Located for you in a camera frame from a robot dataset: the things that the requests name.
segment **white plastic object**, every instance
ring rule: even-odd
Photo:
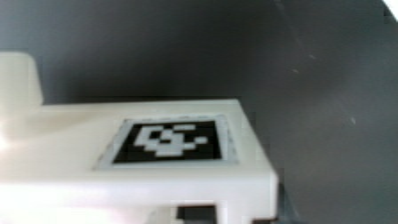
[[[219,224],[276,217],[278,175],[237,100],[42,103],[34,59],[0,53],[0,223],[145,224],[161,208],[205,204]],[[218,116],[235,157],[102,168],[127,122]]]
[[[395,15],[395,19],[398,20],[398,1],[397,0],[385,0],[386,5],[390,7],[390,11]]]

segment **gray background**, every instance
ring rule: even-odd
[[[239,98],[308,223],[398,223],[398,24],[377,0],[0,0],[47,104]]]

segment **black square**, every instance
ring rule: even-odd
[[[136,123],[114,164],[223,159],[216,125],[216,121]]]

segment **qr-like tag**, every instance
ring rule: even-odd
[[[114,163],[221,158],[216,121],[136,123]]]
[[[228,121],[218,115],[127,120],[98,168],[209,167],[235,162]]]

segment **white block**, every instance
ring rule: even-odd
[[[88,213],[113,224],[145,224],[161,208],[203,204],[218,205],[219,224],[276,217],[278,175],[237,100],[56,106],[42,101],[34,60],[0,53],[0,223],[24,217],[43,219],[36,223],[58,223],[52,218],[63,217],[77,217],[75,224],[95,223],[95,218],[79,218]],[[216,150],[209,129],[210,137],[194,136],[182,145],[177,136],[187,141],[203,124],[193,128],[194,121],[216,121],[221,158],[175,160]],[[175,142],[175,157],[116,164],[130,130],[143,123],[162,123],[173,130],[164,140]],[[162,147],[154,150],[162,154]]]

